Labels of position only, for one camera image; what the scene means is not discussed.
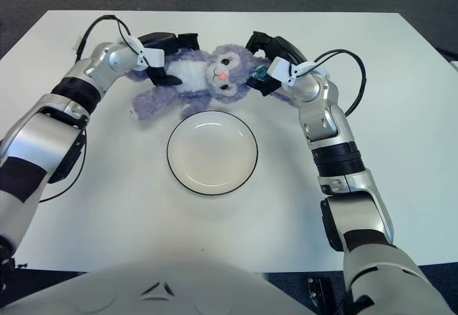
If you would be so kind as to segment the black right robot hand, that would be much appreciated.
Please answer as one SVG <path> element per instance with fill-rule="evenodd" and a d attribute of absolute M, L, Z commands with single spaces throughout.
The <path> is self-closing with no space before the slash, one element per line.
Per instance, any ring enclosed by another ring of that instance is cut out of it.
<path fill-rule="evenodd" d="M 249 87 L 258 90 L 263 96 L 270 95 L 281 88 L 281 82 L 267 73 L 276 57 L 281 57 L 294 65 L 306 61 L 302 53 L 283 37 L 271 37 L 259 31 L 253 32 L 245 48 L 252 54 L 259 50 L 265 54 L 263 61 L 256 63 L 246 82 Z"/>

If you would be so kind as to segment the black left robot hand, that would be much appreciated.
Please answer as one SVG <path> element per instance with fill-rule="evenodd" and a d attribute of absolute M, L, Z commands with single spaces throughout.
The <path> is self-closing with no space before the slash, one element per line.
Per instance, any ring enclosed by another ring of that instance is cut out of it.
<path fill-rule="evenodd" d="M 196 33 L 186 33 L 175 35 L 169 32 L 154 32 L 139 38 L 146 48 L 161 49 L 165 57 L 171 57 L 179 52 L 198 51 L 198 35 Z M 148 67 L 146 75 L 154 85 L 175 86 L 182 84 L 178 77 L 166 74 L 164 67 Z"/>

